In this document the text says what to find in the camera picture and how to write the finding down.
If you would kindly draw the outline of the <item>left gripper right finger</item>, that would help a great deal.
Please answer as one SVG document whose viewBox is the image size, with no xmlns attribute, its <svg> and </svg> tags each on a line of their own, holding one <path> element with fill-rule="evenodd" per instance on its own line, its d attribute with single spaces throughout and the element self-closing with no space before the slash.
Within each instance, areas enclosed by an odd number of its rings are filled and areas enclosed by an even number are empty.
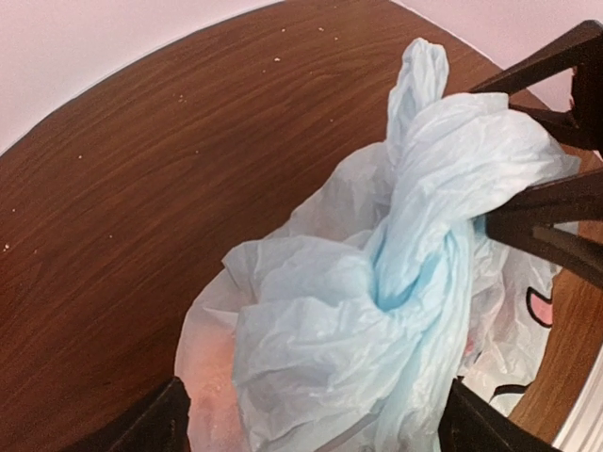
<svg viewBox="0 0 603 452">
<path fill-rule="evenodd" d="M 554 452 L 550 444 L 526 432 L 455 379 L 440 421 L 444 452 Z"/>
</svg>

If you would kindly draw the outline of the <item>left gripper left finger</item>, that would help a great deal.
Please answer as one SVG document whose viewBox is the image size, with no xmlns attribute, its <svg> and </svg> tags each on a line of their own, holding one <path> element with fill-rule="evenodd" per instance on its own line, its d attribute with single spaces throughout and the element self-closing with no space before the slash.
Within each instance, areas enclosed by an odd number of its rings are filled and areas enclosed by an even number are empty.
<svg viewBox="0 0 603 452">
<path fill-rule="evenodd" d="M 65 448 L 77 451 L 187 451 L 190 399 L 177 377 L 163 382 L 103 428 Z"/>
</svg>

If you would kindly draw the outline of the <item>light blue printed plastic bag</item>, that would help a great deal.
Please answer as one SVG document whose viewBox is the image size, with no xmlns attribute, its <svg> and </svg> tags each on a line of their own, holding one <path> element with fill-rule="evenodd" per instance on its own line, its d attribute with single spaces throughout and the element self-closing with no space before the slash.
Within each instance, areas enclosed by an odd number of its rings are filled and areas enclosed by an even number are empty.
<svg viewBox="0 0 603 452">
<path fill-rule="evenodd" d="M 436 451 L 454 379 L 502 414 L 534 381 L 559 269 L 485 216 L 579 160 L 506 94 L 447 81 L 445 49 L 414 40 L 385 140 L 224 256 L 175 357 L 192 450 Z"/>
</svg>

